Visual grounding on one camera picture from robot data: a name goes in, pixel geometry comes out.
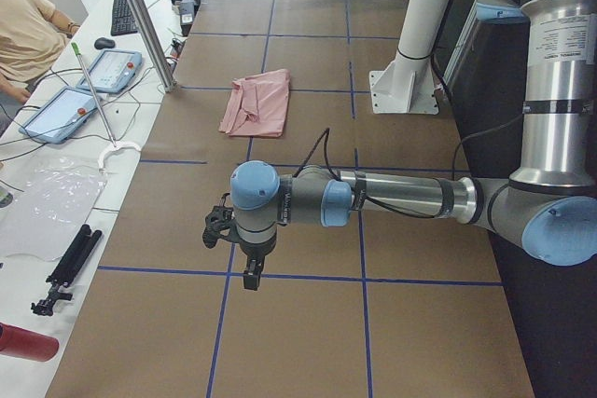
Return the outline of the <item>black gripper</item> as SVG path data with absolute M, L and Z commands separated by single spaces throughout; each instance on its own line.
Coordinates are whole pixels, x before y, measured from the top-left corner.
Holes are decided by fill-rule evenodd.
M 247 257 L 245 270 L 243 272 L 243 288 L 250 291 L 257 291 L 260 285 L 261 271 L 265 265 L 265 259 L 276 246 L 276 239 L 269 239 L 260 243 L 247 241 L 241 242 L 241 249 Z

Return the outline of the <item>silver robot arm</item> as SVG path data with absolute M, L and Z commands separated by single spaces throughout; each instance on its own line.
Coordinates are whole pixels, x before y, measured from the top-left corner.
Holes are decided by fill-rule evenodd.
M 231 175 L 225 216 L 247 257 L 246 289 L 258 288 L 278 226 L 343 226 L 351 212 L 371 207 L 482 226 L 555 266 L 595 255 L 596 184 L 585 154 L 596 102 L 596 0 L 477 0 L 477 16 L 530 25 L 519 168 L 506 179 L 447 180 L 309 164 L 281 175 L 245 162 Z

